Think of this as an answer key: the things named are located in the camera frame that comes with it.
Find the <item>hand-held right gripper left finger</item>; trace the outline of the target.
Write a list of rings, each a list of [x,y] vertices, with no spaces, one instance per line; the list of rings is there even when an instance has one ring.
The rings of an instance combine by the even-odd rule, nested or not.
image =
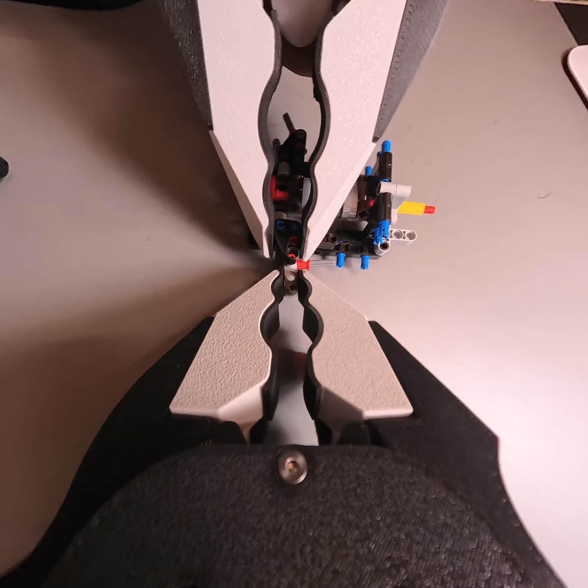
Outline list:
[[[273,418],[277,368],[270,340],[283,300],[283,270],[273,270],[222,308],[170,404],[174,415],[235,423],[251,440]]]

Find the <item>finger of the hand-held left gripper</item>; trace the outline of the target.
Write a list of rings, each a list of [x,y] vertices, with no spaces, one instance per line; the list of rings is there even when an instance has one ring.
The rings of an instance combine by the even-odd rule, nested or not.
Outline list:
[[[316,71],[325,135],[313,161],[303,259],[327,234],[375,146],[376,122],[406,1],[349,1],[325,27]]]
[[[210,138],[262,254],[273,256],[268,110],[282,69],[281,28],[263,1],[198,1]]]

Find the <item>lego chassis assembly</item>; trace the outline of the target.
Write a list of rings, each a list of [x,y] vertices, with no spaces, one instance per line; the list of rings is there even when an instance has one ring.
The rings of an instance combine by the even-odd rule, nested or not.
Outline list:
[[[301,224],[305,206],[310,201],[310,165],[306,158],[307,133],[297,128],[288,113],[283,120],[289,132],[281,143],[273,140],[276,157],[270,178],[270,198],[274,221],[279,212]],[[392,183],[392,152],[389,141],[384,141],[378,152],[375,167],[367,166],[353,184],[334,221],[315,249],[314,255],[343,268],[351,258],[360,260],[360,268],[369,268],[370,261],[381,257],[394,243],[408,244],[416,239],[416,232],[394,228],[400,215],[434,215],[436,206],[409,200],[411,187]],[[311,261],[298,261],[298,270],[310,269]]]

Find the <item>person's left hand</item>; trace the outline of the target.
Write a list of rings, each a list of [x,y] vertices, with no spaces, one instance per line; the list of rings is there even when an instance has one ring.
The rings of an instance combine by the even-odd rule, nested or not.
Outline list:
[[[312,77],[315,64],[316,40],[298,47],[282,37],[282,66],[301,77]]]

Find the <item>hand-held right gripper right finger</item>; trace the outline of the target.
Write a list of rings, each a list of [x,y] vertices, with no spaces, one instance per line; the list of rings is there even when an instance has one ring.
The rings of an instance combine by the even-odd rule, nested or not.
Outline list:
[[[413,406],[366,317],[312,275],[298,271],[303,331],[311,341],[303,384],[319,443],[350,424],[409,417]]]

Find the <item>black lego beam subassembly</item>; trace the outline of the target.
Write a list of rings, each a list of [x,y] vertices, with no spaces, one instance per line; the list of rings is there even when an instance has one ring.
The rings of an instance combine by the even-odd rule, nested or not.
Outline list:
[[[286,296],[298,293],[298,261],[302,260],[304,245],[302,224],[279,212],[273,226],[273,252],[283,265],[283,283]]]

